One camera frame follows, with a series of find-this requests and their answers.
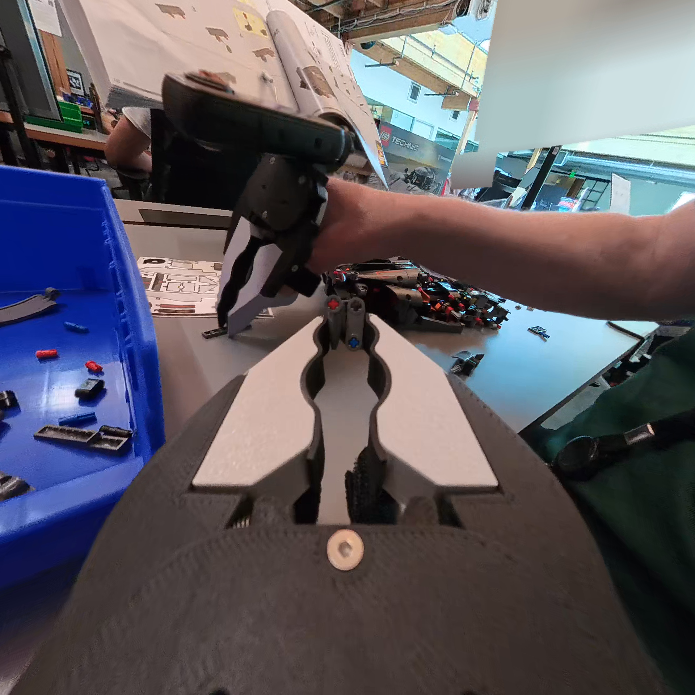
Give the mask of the lego instruction booklet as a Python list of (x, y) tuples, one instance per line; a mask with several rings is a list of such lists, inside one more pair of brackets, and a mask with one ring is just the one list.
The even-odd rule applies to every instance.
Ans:
[(60, 1), (104, 106), (162, 105), (166, 74), (204, 70), (233, 95), (347, 127), (348, 169), (386, 186), (378, 128), (340, 39), (290, 1)]

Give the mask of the black pole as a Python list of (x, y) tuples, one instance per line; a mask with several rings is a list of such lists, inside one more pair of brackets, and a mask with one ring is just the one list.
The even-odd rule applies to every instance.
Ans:
[(524, 200), (522, 201), (520, 206), (521, 211), (529, 211), (534, 206), (534, 203), (537, 197), (539, 196), (540, 191), (551, 172), (552, 166), (555, 164), (555, 161), (561, 151), (561, 148), (562, 145), (555, 145), (548, 148), (548, 152), (545, 155), (545, 158), (540, 166), (538, 173), (536, 174), (534, 180), (527, 189)]

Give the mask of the grey lego car model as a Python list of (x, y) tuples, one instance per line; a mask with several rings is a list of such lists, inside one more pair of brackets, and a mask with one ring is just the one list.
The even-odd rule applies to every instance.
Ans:
[(366, 311), (393, 328), (461, 334), (497, 332), (508, 319), (506, 300), (469, 283), (433, 273), (403, 257), (341, 264), (323, 274), (325, 292), (363, 300)]

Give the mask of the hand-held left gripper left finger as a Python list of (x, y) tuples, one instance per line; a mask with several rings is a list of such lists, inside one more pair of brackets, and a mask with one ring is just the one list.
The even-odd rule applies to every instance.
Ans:
[(316, 396), (325, 385), (325, 319), (316, 317), (244, 375), (202, 463), (195, 491), (297, 502), (320, 494), (325, 446)]

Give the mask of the assorted spare lego parts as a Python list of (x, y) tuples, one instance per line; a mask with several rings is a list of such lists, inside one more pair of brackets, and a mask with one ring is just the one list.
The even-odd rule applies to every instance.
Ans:
[[(57, 308), (59, 294), (60, 292), (55, 288), (48, 287), (42, 294), (34, 294), (20, 302), (1, 307), (1, 325), (3, 327), (14, 325), (52, 312)], [(102, 396), (106, 390), (105, 381), (102, 378), (104, 368), (94, 360), (87, 360), (85, 369), (89, 377), (76, 387), (74, 395), (78, 401), (91, 403)], [(83, 427), (96, 421), (95, 412), (78, 412), (61, 418), (56, 425), (41, 427), (34, 434), (34, 438), (92, 452), (113, 454), (123, 452), (134, 435), (133, 431), (109, 425), (102, 425), (99, 430), (86, 430)], [(22, 477), (1, 472), (2, 502), (20, 497), (32, 489), (30, 483)]]

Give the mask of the black office chair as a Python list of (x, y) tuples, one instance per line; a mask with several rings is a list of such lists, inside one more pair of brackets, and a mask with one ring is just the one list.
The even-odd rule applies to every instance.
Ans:
[(233, 211), (261, 157), (218, 151), (180, 134), (161, 109), (150, 110), (152, 171), (148, 200)]

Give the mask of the dark lego set box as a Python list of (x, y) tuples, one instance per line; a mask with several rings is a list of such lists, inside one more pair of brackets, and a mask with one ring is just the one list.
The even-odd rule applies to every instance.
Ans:
[(416, 195), (447, 192), (453, 150), (386, 122), (381, 122), (379, 136), (389, 189)]

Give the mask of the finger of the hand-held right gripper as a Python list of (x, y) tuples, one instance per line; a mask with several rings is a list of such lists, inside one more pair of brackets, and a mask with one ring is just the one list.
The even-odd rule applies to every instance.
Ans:
[(269, 296), (270, 290), (264, 290), (281, 255), (277, 246), (261, 246), (247, 264), (242, 260), (234, 270), (234, 264), (242, 255), (241, 246), (230, 246), (227, 250), (227, 285), (229, 298), (227, 303), (227, 336), (234, 338), (244, 332), (259, 315), (270, 309), (288, 307), (298, 299), (297, 291), (281, 288)]
[(233, 215), (222, 261), (217, 301), (219, 327), (226, 327), (229, 312), (235, 307), (252, 272), (256, 242), (252, 241), (249, 221)]

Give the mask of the person's right forearm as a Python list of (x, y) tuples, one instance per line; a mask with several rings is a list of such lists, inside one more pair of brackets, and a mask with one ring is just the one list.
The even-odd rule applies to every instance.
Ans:
[(633, 217), (529, 213), (425, 196), (376, 196), (383, 252), (535, 308), (574, 316), (694, 318), (694, 206)]

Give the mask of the small grey lego assembly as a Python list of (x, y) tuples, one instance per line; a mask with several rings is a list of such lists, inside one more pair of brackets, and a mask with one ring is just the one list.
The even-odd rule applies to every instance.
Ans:
[(330, 295), (326, 301), (328, 341), (331, 350), (343, 343), (350, 351), (363, 349), (366, 308), (360, 298), (340, 299)]

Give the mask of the blue plastic bin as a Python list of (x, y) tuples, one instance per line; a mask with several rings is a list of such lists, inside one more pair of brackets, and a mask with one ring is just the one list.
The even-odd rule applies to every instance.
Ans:
[[(164, 444), (159, 356), (135, 256), (106, 183), (1, 167), (1, 306), (60, 292), (57, 308), (1, 328), (1, 471), (32, 491), (1, 502), (1, 590), (83, 559), (126, 487)], [(91, 403), (74, 392), (104, 368)], [(120, 454), (40, 441), (45, 425), (95, 412), (134, 433)]]

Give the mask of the black badge reel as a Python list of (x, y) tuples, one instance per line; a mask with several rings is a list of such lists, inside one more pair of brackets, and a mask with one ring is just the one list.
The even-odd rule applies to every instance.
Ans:
[(598, 439), (581, 436), (569, 440), (552, 460), (551, 469), (562, 480), (590, 480), (601, 469)]

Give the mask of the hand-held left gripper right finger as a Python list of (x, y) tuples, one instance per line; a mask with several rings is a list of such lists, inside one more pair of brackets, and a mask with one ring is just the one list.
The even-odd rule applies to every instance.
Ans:
[(368, 336), (368, 384), (378, 397), (369, 443), (384, 464), (386, 492), (408, 503), (498, 491), (444, 370), (374, 314), (368, 315)]

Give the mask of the person's right hand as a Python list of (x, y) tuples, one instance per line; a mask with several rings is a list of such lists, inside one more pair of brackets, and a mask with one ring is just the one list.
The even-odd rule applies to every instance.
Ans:
[(312, 253), (310, 271), (322, 274), (346, 261), (368, 261), (394, 254), (387, 204), (391, 194), (329, 178), (327, 206)]

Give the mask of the lego sticker sheet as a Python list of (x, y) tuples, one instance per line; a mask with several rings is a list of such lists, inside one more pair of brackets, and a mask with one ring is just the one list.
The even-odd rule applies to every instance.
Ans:
[(221, 262), (141, 256), (137, 266), (152, 317), (217, 317)]

